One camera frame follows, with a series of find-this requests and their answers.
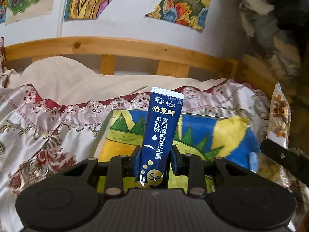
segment wooden rail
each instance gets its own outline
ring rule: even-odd
[[[32,61],[65,54],[99,54],[100,70],[104,75],[113,75],[115,56],[149,58],[159,61],[157,75],[187,78],[190,67],[217,72],[219,77],[251,79],[260,89],[266,89],[271,97],[274,85],[265,83],[247,65],[236,60],[222,60],[201,52],[167,44],[148,41],[108,37],[60,37],[19,43],[4,48],[6,60],[32,57]]]

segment nut snack packet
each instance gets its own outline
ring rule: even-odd
[[[288,149],[291,123],[291,109],[282,93],[280,83],[275,86],[269,109],[269,124],[266,138],[272,140],[285,149]],[[258,174],[278,183],[282,167],[261,154]]]
[[[153,87],[142,142],[140,167],[133,187],[167,185],[172,143],[183,104],[183,94]]]

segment white satin fabric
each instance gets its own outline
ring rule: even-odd
[[[267,130],[269,100],[233,80],[99,76],[64,57],[33,63],[9,82],[11,89],[3,83],[9,78],[1,71],[1,232],[23,228],[14,203],[25,187],[87,158],[109,111],[147,109],[152,86],[183,93],[185,113],[246,117],[259,140]]]

